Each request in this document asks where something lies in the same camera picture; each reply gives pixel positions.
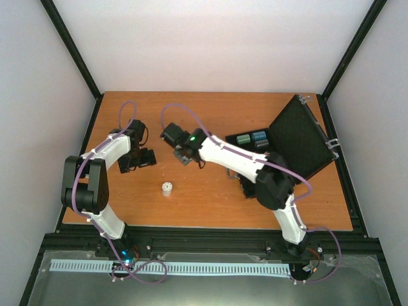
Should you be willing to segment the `white poker chip stack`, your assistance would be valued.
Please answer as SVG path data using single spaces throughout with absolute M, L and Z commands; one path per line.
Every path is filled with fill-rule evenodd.
M 169 197 L 173 191 L 173 184 L 171 182 L 164 182 L 162 184 L 162 195 Z

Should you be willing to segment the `green poker chip stack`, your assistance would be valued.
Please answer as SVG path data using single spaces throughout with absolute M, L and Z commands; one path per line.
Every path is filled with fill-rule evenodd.
M 237 143 L 239 145 L 243 145 L 243 144 L 250 143 L 250 142 L 251 142 L 251 137 L 249 134 L 237 136 Z

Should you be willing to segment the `black poker chip stack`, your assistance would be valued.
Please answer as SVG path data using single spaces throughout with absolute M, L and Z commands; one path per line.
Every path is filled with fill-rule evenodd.
M 269 146 L 269 141 L 267 139 L 258 140 L 254 142 L 254 146 L 256 149 L 263 149 Z

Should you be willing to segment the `blue poker chip stack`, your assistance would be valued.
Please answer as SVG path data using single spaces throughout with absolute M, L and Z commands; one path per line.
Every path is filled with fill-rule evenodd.
M 257 131 L 251 134 L 251 140 L 254 142 L 266 139 L 267 135 L 265 131 Z

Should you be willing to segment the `black poker set case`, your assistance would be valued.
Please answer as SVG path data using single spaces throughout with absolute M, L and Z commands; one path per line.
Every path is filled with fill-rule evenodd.
M 273 122 L 266 128 L 225 137 L 226 142 L 258 154 L 277 153 L 283 167 L 310 179 L 339 157 L 335 139 L 329 139 L 308 106 L 311 97 L 295 94 Z M 237 136 L 265 131 L 269 146 L 256 149 L 254 141 L 239 145 Z

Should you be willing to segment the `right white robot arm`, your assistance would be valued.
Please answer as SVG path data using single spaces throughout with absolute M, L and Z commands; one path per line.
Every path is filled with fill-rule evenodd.
M 191 161 L 200 166 L 214 163 L 232 170 L 254 184 L 255 198 L 271 210 L 282 231 L 286 253 L 300 258 L 307 248 L 307 227 L 297 211 L 294 185 L 300 176 L 284 167 L 282 156 L 250 152 L 227 143 L 208 131 L 197 128 L 192 133 L 174 123 L 161 133 L 183 164 Z

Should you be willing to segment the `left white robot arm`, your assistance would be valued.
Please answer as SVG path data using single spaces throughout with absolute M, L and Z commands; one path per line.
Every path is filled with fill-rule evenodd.
M 121 257 L 132 251 L 133 241 L 124 235 L 125 222 L 108 204 L 108 170 L 115 163 L 121 174 L 155 165 L 154 151 L 144 147 L 147 132 L 142 121 L 131 120 L 125 129 L 112 130 L 96 148 L 81 156 L 69 156 L 64 162 L 62 205 L 94 223 L 102 237 L 111 239 L 111 250 Z

